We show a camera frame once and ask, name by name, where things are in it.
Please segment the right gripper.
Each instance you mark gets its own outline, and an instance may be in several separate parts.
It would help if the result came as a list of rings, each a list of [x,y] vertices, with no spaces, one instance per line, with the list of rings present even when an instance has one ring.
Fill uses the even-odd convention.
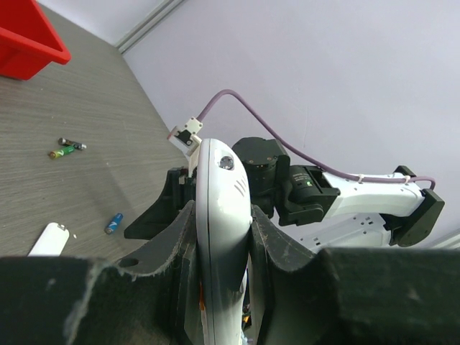
[[[196,199],[196,179],[186,167],[167,172],[157,200],[124,230],[125,239],[151,240],[165,230],[188,201]]]

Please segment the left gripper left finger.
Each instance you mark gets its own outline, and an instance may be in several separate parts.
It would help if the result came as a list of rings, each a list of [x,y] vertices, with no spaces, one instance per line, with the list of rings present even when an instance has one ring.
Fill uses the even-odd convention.
[[[116,263],[1,259],[3,344],[199,344],[195,204]]]

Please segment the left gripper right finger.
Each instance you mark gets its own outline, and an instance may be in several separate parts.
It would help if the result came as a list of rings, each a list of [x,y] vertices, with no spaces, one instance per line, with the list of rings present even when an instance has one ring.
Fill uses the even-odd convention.
[[[459,253],[313,253],[252,208],[249,286],[257,344],[457,344]]]

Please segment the white remote control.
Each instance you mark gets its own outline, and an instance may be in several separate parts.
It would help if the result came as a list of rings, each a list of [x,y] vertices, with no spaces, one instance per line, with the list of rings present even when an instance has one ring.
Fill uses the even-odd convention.
[[[217,139],[200,145],[195,215],[205,343],[242,344],[251,200],[241,160]]]

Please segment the white battery cover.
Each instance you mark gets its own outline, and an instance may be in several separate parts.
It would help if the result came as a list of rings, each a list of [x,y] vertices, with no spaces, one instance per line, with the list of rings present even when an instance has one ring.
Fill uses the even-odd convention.
[[[70,237],[68,229],[59,223],[51,222],[35,242],[28,256],[32,257],[59,257]]]

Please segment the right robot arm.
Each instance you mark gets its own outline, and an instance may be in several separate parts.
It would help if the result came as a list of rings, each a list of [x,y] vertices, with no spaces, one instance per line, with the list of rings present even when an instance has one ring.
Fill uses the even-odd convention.
[[[206,167],[223,173],[218,186],[232,209],[241,210],[249,199],[280,226],[350,216],[303,238],[312,251],[326,246],[411,247],[431,233],[445,205],[432,189],[419,187],[405,166],[386,176],[341,178],[315,165],[292,165],[276,139],[247,137],[233,146],[207,139],[189,163],[167,172],[160,196],[125,229],[126,238],[150,240],[165,230],[198,197],[198,174]]]

